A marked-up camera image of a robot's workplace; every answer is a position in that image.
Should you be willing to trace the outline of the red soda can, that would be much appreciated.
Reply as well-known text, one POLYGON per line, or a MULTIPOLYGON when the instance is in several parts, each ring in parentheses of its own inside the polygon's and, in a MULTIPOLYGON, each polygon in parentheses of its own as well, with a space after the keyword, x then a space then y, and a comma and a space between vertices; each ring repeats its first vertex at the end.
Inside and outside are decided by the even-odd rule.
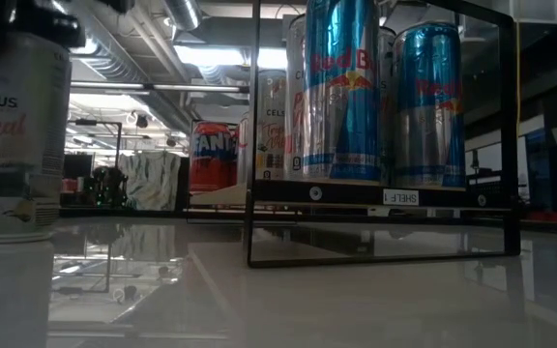
POLYGON ((236 185, 236 141, 228 124, 196 122, 192 127, 190 158, 192 193, 236 185))

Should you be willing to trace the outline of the silver Diet Coke can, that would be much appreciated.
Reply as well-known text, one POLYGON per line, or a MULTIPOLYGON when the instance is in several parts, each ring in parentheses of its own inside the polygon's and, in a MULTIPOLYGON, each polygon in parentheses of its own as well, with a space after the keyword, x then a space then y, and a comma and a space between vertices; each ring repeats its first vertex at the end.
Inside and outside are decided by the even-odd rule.
POLYGON ((243 185, 247 181, 247 151, 248 151, 249 114, 243 114, 237 129, 237 184, 243 185))

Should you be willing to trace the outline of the blue silver Red Bull can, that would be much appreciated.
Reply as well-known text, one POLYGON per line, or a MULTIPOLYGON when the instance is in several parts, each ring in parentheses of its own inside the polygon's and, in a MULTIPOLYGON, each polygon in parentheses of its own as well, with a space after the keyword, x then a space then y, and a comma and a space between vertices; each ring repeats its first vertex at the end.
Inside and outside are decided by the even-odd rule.
POLYGON ((381 179, 379 9, 375 0, 308 0, 303 176, 381 179))

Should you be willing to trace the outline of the light blue Red Bull can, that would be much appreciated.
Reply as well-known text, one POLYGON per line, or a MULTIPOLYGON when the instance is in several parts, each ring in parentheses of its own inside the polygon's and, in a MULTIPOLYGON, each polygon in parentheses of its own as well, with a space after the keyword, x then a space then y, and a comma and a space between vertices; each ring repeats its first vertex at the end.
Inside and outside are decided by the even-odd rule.
POLYGON ((398 187, 464 190, 465 135, 457 27, 428 21, 394 43, 395 181, 398 187))

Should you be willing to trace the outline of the black monitor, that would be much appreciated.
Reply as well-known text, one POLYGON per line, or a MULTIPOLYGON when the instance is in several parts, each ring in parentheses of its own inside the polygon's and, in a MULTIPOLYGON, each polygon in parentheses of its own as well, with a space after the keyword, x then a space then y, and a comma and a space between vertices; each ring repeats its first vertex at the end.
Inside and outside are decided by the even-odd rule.
POLYGON ((66 154, 64 158, 63 178, 77 179, 88 177, 93 168, 93 157, 91 155, 66 154))

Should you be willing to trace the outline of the long linear ceiling light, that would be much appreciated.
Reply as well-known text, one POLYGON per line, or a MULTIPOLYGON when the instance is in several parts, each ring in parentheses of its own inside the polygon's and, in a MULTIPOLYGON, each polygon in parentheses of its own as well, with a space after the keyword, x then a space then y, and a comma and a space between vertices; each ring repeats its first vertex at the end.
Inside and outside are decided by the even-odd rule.
POLYGON ((131 82, 72 81, 73 88, 122 91, 174 91, 248 94, 249 86, 208 85, 208 84, 160 84, 131 82))

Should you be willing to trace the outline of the ceiling light panel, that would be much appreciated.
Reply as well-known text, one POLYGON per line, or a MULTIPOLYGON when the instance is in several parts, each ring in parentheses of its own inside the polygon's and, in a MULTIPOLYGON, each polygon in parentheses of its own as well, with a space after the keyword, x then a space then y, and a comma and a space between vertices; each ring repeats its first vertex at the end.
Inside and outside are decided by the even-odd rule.
POLYGON ((286 50, 284 48, 260 48, 257 65, 261 69, 285 70, 287 68, 286 50))
POLYGON ((179 59, 196 66, 242 66, 246 59, 238 49, 174 45, 179 59))

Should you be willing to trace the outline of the black equipment rack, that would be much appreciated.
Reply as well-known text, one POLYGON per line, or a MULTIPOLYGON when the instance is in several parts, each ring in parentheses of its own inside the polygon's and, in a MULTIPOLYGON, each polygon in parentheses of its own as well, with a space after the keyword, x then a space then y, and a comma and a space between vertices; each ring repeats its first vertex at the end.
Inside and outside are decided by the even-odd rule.
POLYGON ((126 205, 128 177, 117 167, 99 166, 84 181, 84 192, 98 208, 126 205))

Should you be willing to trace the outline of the white streaked cloth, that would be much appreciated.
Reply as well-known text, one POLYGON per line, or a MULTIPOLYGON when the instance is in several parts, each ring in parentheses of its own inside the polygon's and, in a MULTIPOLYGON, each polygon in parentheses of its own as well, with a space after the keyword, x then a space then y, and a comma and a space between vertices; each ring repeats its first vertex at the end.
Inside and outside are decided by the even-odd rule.
POLYGON ((174 211, 181 158, 167 152, 142 152, 119 158, 128 178, 127 206, 137 211, 174 211))

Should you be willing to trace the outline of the black partition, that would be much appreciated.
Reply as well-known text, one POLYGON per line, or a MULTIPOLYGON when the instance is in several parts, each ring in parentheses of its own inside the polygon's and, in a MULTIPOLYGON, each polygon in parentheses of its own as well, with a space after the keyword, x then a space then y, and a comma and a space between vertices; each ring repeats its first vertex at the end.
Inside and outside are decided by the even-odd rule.
POLYGON ((189 158, 180 158, 178 169, 175 211, 183 212, 189 205, 190 199, 190 168, 189 158))

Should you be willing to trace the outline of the large silver ceiling duct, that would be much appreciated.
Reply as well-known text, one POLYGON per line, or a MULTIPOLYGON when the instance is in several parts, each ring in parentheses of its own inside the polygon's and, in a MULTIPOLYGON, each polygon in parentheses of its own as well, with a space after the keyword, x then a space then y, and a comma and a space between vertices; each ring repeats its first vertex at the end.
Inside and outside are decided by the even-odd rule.
MULTIPOLYGON (((90 12, 86 0, 72 0, 64 8, 75 15, 83 25, 90 43, 97 48, 92 53, 76 53, 74 57, 103 77, 106 82, 150 82, 149 76, 138 66, 130 54, 115 40, 113 35, 90 12)), ((170 101, 164 94, 150 91, 149 94, 133 94, 132 97, 145 103, 150 111, 168 128, 189 133, 191 118, 170 101)))

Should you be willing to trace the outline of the black metal stand frame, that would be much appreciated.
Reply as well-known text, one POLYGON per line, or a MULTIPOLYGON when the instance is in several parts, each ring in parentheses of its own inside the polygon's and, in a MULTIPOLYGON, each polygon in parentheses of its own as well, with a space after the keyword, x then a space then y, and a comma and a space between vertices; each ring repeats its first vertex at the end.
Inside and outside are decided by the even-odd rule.
POLYGON ((119 158, 120 158, 120 150, 121 150, 121 141, 122 141, 122 130, 123 124, 120 122, 113 122, 113 121, 97 121, 91 120, 86 118, 80 118, 76 120, 69 120, 69 124, 75 124, 77 126, 88 126, 88 127, 96 127, 97 125, 109 125, 115 126, 117 128, 117 137, 116 137, 116 148, 115 148, 115 161, 114 167, 119 168, 119 158))

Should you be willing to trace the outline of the wooden shelf black metal frame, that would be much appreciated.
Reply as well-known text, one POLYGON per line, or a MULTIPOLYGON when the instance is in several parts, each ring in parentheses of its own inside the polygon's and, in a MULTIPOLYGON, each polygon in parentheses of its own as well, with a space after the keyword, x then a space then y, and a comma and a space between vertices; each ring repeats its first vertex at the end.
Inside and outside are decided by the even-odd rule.
POLYGON ((243 185, 193 194, 194 208, 242 209, 243 257, 252 268, 303 267, 356 263, 439 261, 515 256, 520 253, 517 217, 517 72, 513 19, 465 0, 424 0, 438 10, 437 20, 413 19, 457 27, 465 135, 464 190, 398 187, 395 181, 396 103, 393 92, 394 165, 392 180, 378 182, 256 179, 258 73, 251 77, 247 181, 243 185), (470 189, 466 158, 467 102, 484 94, 470 82, 466 68, 476 52, 471 31, 484 36, 484 65, 494 81, 485 87, 498 96, 502 119, 500 187, 470 189))

